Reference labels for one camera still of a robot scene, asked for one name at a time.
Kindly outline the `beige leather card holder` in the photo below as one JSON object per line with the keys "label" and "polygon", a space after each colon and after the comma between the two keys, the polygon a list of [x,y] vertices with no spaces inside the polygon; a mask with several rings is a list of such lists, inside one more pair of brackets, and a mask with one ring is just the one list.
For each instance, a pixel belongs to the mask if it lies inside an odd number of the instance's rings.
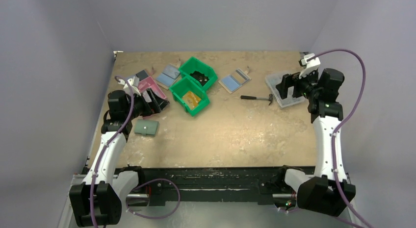
{"label": "beige leather card holder", "polygon": [[237,68],[232,73],[221,78],[218,83],[229,93],[232,94],[243,85],[251,80],[249,76],[250,67],[247,66],[245,69]]}

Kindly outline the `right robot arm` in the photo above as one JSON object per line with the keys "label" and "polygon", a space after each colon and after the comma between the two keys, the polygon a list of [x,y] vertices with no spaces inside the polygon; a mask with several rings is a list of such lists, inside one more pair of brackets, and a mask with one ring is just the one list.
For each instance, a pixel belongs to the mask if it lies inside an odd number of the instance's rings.
{"label": "right robot arm", "polygon": [[348,183],[342,165],[340,145],[343,107],[337,102],[344,74],[335,69],[312,71],[305,77],[300,73],[285,74],[276,85],[281,99],[286,99],[289,88],[293,97],[308,100],[308,112],[314,127],[317,160],[313,177],[296,167],[284,165],[271,184],[281,192],[296,193],[299,208],[338,217],[356,195],[356,187]]}

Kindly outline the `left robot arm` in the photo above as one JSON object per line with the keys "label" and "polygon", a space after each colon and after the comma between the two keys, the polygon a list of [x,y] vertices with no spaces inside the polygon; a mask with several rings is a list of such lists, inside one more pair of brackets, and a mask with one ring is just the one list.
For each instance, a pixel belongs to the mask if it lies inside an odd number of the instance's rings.
{"label": "left robot arm", "polygon": [[107,95],[108,111],[104,114],[101,141],[96,158],[83,181],[69,191],[78,227],[116,225],[122,215],[122,201],[131,190],[141,193],[146,180],[140,166],[125,167],[116,176],[116,165],[132,130],[132,120],[160,113],[168,104],[151,88],[143,94],[124,90]]}

